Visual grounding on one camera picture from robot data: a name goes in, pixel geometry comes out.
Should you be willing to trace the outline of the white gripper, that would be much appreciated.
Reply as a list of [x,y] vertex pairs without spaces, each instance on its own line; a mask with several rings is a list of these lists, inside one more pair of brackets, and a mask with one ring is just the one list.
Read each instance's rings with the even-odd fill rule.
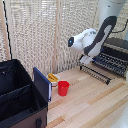
[[92,61],[92,58],[90,56],[84,55],[81,59],[80,62],[83,64],[89,64]]

